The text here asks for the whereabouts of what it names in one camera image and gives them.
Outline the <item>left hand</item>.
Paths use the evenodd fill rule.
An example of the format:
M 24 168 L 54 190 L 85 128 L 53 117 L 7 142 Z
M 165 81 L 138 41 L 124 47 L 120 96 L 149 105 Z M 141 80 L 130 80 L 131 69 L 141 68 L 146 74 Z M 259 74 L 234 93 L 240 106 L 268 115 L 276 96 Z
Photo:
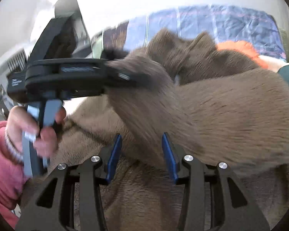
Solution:
M 22 133 L 36 136 L 33 148 L 40 157 L 51 157 L 58 149 L 58 137 L 53 127 L 39 128 L 36 120 L 21 106 L 11 109 L 7 119 L 5 140 L 14 161 L 23 162 Z

